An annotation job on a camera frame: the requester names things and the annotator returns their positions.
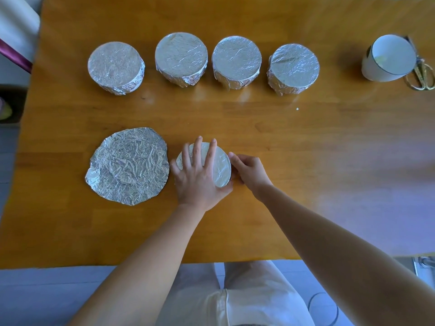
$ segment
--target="person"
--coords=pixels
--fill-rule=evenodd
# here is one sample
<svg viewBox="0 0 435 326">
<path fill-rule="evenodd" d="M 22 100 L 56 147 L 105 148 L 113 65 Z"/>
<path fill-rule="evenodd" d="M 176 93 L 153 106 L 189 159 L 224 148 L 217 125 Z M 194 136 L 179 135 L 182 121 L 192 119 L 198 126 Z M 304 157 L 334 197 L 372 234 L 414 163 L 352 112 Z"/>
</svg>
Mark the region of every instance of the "person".
<svg viewBox="0 0 435 326">
<path fill-rule="evenodd" d="M 313 325 L 302 298 L 270 261 L 213 264 L 185 272 L 186 246 L 204 213 L 232 191 L 213 181 L 217 142 L 204 166 L 198 137 L 183 170 L 174 160 L 178 207 L 107 278 L 69 323 L 110 325 Z M 435 292 L 393 258 L 276 188 L 260 159 L 229 153 L 253 195 L 269 209 L 300 257 L 355 325 L 433 325 Z"/>
</svg>

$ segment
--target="white pants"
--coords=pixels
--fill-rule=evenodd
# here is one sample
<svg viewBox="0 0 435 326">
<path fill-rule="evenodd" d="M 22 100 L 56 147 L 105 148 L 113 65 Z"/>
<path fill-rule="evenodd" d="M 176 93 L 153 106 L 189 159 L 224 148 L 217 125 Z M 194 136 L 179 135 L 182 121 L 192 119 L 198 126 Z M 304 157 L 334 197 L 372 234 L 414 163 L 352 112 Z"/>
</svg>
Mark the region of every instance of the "white pants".
<svg viewBox="0 0 435 326">
<path fill-rule="evenodd" d="M 301 296 L 271 261 L 182 264 L 156 325 L 309 325 Z"/>
</svg>

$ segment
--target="hand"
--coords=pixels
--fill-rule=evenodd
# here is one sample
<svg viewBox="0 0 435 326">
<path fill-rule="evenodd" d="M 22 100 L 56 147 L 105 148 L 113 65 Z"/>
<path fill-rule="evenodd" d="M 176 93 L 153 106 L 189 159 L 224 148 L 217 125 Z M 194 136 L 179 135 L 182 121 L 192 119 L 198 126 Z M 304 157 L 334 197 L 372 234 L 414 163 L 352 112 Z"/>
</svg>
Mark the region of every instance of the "hand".
<svg viewBox="0 0 435 326">
<path fill-rule="evenodd" d="M 178 204 L 199 208 L 204 213 L 216 206 L 233 190 L 233 183 L 230 181 L 222 188 L 215 185 L 213 163 L 217 142 L 215 139 L 210 142 L 204 167 L 201 162 L 201 143 L 202 137 L 199 136 L 193 146 L 192 162 L 189 157 L 189 144 L 186 143 L 181 153 L 183 169 L 180 170 L 175 160 L 171 160 L 171 171 L 175 175 Z"/>
<path fill-rule="evenodd" d="M 236 155 L 232 152 L 228 153 L 228 156 L 231 164 L 239 172 L 242 181 L 257 199 L 259 199 L 259 190 L 262 186 L 273 185 L 264 170 L 260 158 L 244 154 Z"/>
</svg>

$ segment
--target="foil-covered cup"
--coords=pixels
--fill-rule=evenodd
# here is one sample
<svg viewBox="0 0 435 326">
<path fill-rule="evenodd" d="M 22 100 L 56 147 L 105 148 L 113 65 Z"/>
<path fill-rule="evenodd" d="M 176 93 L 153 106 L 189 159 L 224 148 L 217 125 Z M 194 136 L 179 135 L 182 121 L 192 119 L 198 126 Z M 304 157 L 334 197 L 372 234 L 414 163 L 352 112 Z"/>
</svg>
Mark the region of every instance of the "foil-covered cup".
<svg viewBox="0 0 435 326">
<path fill-rule="evenodd" d="M 298 94 L 316 81 L 320 65 L 313 52 L 303 45 L 291 43 L 279 47 L 269 58 L 269 86 L 282 96 Z"/>
<path fill-rule="evenodd" d="M 201 143 L 201 162 L 205 164 L 205 158 L 207 157 L 208 148 L 210 143 Z M 192 162 L 193 144 L 189 146 L 189 156 Z M 179 169 L 183 169 L 183 160 L 181 153 L 177 157 L 177 166 Z M 216 147 L 215 160 L 213 163 L 213 181 L 217 187 L 223 187 L 228 184 L 231 178 L 231 162 L 227 154 L 220 147 Z"/>
<path fill-rule="evenodd" d="M 159 194 L 168 176 L 166 142 L 141 127 L 107 137 L 90 159 L 85 181 L 101 197 L 133 206 Z"/>
<path fill-rule="evenodd" d="M 193 34 L 171 33 L 157 44 L 155 60 L 166 79 L 182 88 L 194 86 L 207 67 L 207 48 Z"/>
<path fill-rule="evenodd" d="M 87 70 L 92 80 L 104 90 L 125 95 L 142 83 L 145 63 L 137 50 L 127 43 L 108 42 L 92 52 Z"/>
<path fill-rule="evenodd" d="M 217 81 L 227 89 L 240 89 L 260 73 L 261 53 L 251 40 L 229 36 L 216 45 L 211 62 Z"/>
</svg>

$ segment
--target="crumpled foil sheet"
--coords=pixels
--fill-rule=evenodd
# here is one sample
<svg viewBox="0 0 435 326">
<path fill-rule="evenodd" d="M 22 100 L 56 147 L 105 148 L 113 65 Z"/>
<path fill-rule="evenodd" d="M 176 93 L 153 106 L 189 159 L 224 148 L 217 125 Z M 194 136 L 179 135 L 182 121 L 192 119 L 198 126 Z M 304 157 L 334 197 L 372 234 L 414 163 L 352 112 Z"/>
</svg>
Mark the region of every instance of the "crumpled foil sheet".
<svg viewBox="0 0 435 326">
<path fill-rule="evenodd" d="M 313 52 L 303 45 L 291 43 L 279 47 L 269 58 L 269 86 L 282 96 L 298 94 L 316 81 L 320 65 Z"/>
<path fill-rule="evenodd" d="M 202 142 L 201 143 L 201 162 L 202 165 L 205 164 L 205 158 L 207 156 L 208 148 L 210 147 L 210 143 Z M 189 155 L 192 162 L 192 152 L 193 152 L 193 144 L 189 146 Z M 177 157 L 177 166 L 180 169 L 183 169 L 183 161 L 181 153 Z M 220 147 L 216 147 L 215 154 L 215 162 L 213 164 L 213 180 L 217 187 L 223 187 L 228 184 L 231 178 L 231 162 L 228 158 L 227 154 Z"/>
<path fill-rule="evenodd" d="M 165 36 L 157 45 L 156 69 L 182 88 L 194 86 L 205 73 L 207 48 L 196 36 L 177 32 Z"/>
<path fill-rule="evenodd" d="M 216 45 L 211 61 L 217 81 L 227 89 L 240 89 L 260 73 L 261 53 L 251 40 L 229 36 Z"/>
<path fill-rule="evenodd" d="M 159 194 L 168 175 L 166 142 L 141 127 L 107 137 L 90 159 L 85 180 L 101 197 L 133 206 Z"/>
<path fill-rule="evenodd" d="M 92 52 L 87 70 L 92 80 L 104 90 L 125 95 L 142 83 L 145 63 L 137 50 L 127 43 L 108 42 Z"/>
</svg>

